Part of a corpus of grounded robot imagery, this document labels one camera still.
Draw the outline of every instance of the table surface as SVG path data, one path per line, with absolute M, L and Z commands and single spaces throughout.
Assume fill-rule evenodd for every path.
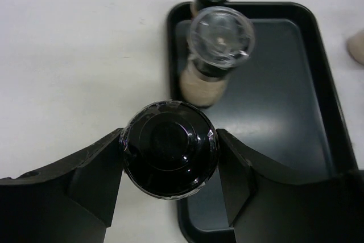
M 0 178 L 52 163 L 168 98 L 166 16 L 189 0 L 0 0 Z M 364 0 L 293 1 L 317 18 L 358 165 L 364 168 L 364 66 L 345 40 Z M 123 176 L 105 242 L 182 243 L 175 203 Z

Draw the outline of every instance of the transparent lid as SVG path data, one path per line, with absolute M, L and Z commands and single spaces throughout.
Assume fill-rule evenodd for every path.
M 253 24 L 238 11 L 213 6 L 203 9 L 191 23 L 187 42 L 199 61 L 221 69 L 246 61 L 255 44 Z

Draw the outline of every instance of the white surface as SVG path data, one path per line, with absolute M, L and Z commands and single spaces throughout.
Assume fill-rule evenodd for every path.
M 167 98 L 165 19 L 181 1 L 0 0 L 0 177 L 69 155 Z M 232 1 L 294 1 L 315 14 L 364 168 L 364 67 L 345 50 L 364 0 Z M 185 242 L 172 208 L 124 176 L 105 242 Z

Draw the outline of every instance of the transparent cap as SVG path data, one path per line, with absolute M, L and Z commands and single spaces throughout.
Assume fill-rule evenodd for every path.
M 253 24 L 238 11 L 213 6 L 203 9 L 191 23 L 187 38 L 199 61 L 221 69 L 246 61 L 255 44 Z

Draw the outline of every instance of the black tray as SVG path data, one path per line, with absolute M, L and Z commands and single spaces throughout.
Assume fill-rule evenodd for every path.
M 356 167 L 320 32 L 313 14 L 296 3 L 230 2 L 250 18 L 257 36 L 251 59 L 232 73 L 222 99 L 204 109 L 216 128 L 270 158 L 328 178 Z M 188 54 L 189 2 L 167 19 L 171 98 L 183 100 L 179 73 Z M 189 242 L 235 242 L 218 171 L 197 194 L 178 201 Z

